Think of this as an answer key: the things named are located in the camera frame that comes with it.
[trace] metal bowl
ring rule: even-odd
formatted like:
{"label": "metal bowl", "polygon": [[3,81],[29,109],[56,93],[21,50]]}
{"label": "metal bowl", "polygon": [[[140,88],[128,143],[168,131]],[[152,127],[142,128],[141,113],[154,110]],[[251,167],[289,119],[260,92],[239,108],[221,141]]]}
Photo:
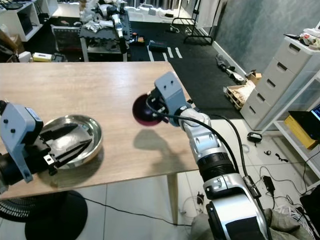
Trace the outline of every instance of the metal bowl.
{"label": "metal bowl", "polygon": [[103,135],[99,123],[85,115],[67,115],[51,120],[45,124],[43,131],[63,124],[78,124],[81,127],[73,129],[68,134],[55,140],[47,141],[53,151],[61,151],[82,140],[91,138],[90,144],[76,158],[59,169],[73,169],[93,159],[102,147]]}

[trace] clothing rack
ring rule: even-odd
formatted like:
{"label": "clothing rack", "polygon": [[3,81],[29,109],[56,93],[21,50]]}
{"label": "clothing rack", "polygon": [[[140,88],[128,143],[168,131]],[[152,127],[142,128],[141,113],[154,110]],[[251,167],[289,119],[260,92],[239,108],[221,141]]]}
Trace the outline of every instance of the clothing rack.
{"label": "clothing rack", "polygon": [[[218,2],[218,5],[217,5],[216,10],[215,10],[215,13],[214,13],[214,16],[216,16],[216,14],[217,14],[217,11],[218,11],[220,2],[221,2],[221,0],[219,0],[219,2]],[[181,3],[181,4],[180,4],[180,8],[179,8],[178,17],[176,17],[176,18],[174,18],[174,19],[172,20],[172,23],[171,23],[172,25],[174,24],[174,22],[175,22],[176,20],[181,20],[183,26],[185,26],[185,23],[184,23],[183,20],[187,21],[187,23],[189,23],[188,21],[191,21],[191,23],[193,23],[192,30],[191,30],[191,35],[188,35],[188,36],[186,36],[186,37],[184,38],[184,40],[183,40],[183,43],[184,43],[184,44],[186,43],[186,41],[187,41],[188,38],[209,39],[210,45],[212,45],[212,43],[214,42],[214,39],[210,36],[213,23],[212,23],[212,25],[211,25],[211,27],[210,27],[210,31],[209,31],[208,35],[201,34],[201,32],[196,29],[196,21],[197,21],[198,15],[199,15],[200,4],[201,4],[201,0],[196,0],[195,3],[194,3],[194,7],[193,7],[193,11],[192,11],[192,16],[191,16],[191,18],[188,18],[188,17],[186,18],[186,17],[179,17],[179,16],[180,16],[180,10],[181,10],[181,7],[182,7],[182,3]]]}

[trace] fan base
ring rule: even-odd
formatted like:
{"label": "fan base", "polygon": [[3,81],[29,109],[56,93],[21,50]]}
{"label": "fan base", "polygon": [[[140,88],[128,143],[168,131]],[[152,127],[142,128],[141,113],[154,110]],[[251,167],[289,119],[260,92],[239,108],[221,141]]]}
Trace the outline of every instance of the fan base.
{"label": "fan base", "polygon": [[86,200],[76,191],[66,192],[60,209],[53,214],[25,224],[27,240],[75,240],[86,225]]}

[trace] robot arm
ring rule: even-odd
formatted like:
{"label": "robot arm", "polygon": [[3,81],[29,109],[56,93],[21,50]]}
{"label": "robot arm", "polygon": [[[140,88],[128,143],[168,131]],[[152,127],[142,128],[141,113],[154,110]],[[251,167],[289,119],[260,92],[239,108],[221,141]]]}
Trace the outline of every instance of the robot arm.
{"label": "robot arm", "polygon": [[[168,121],[186,132],[204,181],[206,197],[210,200],[206,209],[214,239],[268,239],[266,220],[253,198],[261,195],[250,176],[242,178],[235,171],[224,145],[211,130],[187,120],[192,118],[211,126],[210,118],[195,111],[186,102],[182,87],[173,73],[166,73],[154,85],[155,89],[146,97],[146,106],[153,111],[153,118],[166,120],[166,116],[171,116]],[[135,112],[137,110],[133,109],[136,118],[144,118]]]}

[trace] monitor screen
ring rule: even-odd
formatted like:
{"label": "monitor screen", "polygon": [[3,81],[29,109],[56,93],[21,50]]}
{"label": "monitor screen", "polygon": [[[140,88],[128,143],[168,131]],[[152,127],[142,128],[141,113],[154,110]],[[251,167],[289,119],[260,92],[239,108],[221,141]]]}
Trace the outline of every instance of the monitor screen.
{"label": "monitor screen", "polygon": [[311,110],[311,113],[320,121],[320,105]]}

